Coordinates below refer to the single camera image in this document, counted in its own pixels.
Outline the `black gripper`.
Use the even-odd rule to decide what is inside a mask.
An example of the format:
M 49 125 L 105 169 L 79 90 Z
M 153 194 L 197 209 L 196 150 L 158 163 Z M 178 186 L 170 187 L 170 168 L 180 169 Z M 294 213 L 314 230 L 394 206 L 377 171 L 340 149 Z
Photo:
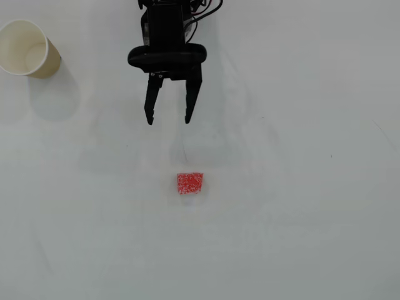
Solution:
M 194 66 L 194 48 L 186 42 L 185 26 L 192 20 L 189 4 L 142 4 L 141 19 L 144 45 L 140 47 L 140 68 L 149 74 L 144 111 L 149 125 L 163 75 L 186 82 L 185 123 L 189 124 L 203 83 L 201 65 Z

